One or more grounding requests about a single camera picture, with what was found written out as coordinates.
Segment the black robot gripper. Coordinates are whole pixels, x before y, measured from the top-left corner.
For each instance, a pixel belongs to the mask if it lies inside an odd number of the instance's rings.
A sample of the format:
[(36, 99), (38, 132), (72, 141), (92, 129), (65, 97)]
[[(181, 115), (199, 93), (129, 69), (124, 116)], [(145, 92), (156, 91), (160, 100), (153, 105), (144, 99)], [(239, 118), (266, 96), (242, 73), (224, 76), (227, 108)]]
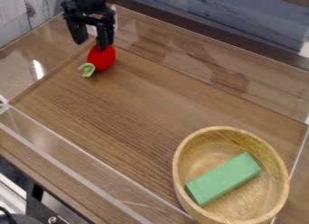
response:
[(73, 42), (82, 44), (88, 39), (85, 25), (96, 25), (96, 46), (100, 51), (113, 43), (116, 13), (105, 3), (106, 0), (66, 0), (60, 4)]

